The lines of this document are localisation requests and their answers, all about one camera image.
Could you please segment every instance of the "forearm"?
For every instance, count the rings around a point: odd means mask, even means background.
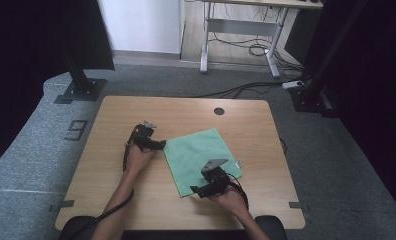
[[[244,230],[250,240],[270,240],[248,211],[236,214],[234,213],[234,215],[244,227]]]
[[[125,172],[123,174],[123,177],[120,180],[117,189],[114,191],[113,196],[105,207],[104,212],[112,209],[129,198],[137,176],[138,173],[135,172]],[[124,231],[125,219],[128,217],[128,214],[127,208],[122,207],[110,216],[104,218],[96,226],[92,239],[120,239]]]

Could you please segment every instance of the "wooden table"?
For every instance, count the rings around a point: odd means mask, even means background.
[[[208,65],[208,33],[231,33],[243,35],[268,36],[272,38],[270,48],[265,50],[266,58],[274,78],[280,78],[273,54],[279,41],[280,34],[285,23],[286,15],[289,8],[298,9],[321,9],[323,4],[320,0],[312,3],[310,0],[201,0],[205,2],[204,10],[204,44],[201,49],[200,72],[207,72]],[[211,5],[216,3],[241,4],[241,5],[258,5],[280,7],[281,13],[277,22],[256,22],[256,21],[238,21],[231,19],[215,19],[211,17]]]
[[[215,108],[224,109],[216,115]],[[166,140],[216,128],[242,161],[239,179],[253,216],[275,215],[285,228],[305,225],[269,105],[257,100],[108,96],[103,100],[65,197],[56,228],[74,216],[99,216],[122,175],[124,144],[144,120],[157,125],[152,139]],[[198,195],[180,198],[164,152],[158,152],[135,185],[126,229],[240,229],[216,203]]]

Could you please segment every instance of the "gray carpet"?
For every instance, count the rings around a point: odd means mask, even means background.
[[[262,72],[202,75],[182,67],[117,65],[115,72],[86,73],[108,80],[98,101],[54,104],[71,79],[48,80],[36,111],[0,159],[0,239],[58,238],[58,205],[104,96],[187,97],[273,81]],[[258,90],[265,93],[245,91],[240,98],[269,102],[306,219],[304,229],[287,230],[288,238],[396,239],[396,203],[340,120],[296,112],[280,87]],[[87,121],[79,141],[65,140],[73,120]]]

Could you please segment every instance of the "hand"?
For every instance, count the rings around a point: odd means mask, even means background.
[[[208,199],[220,204],[224,209],[237,217],[249,213],[244,198],[234,187],[228,186],[223,195],[211,196]]]
[[[125,173],[139,174],[148,165],[154,153],[152,150],[142,152],[136,144],[130,145]]]

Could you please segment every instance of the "black stand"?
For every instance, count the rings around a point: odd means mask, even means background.
[[[63,95],[55,99],[56,104],[70,104],[73,101],[95,102],[105,85],[105,79],[88,79],[79,68],[70,52],[66,51],[64,62],[73,79]]]

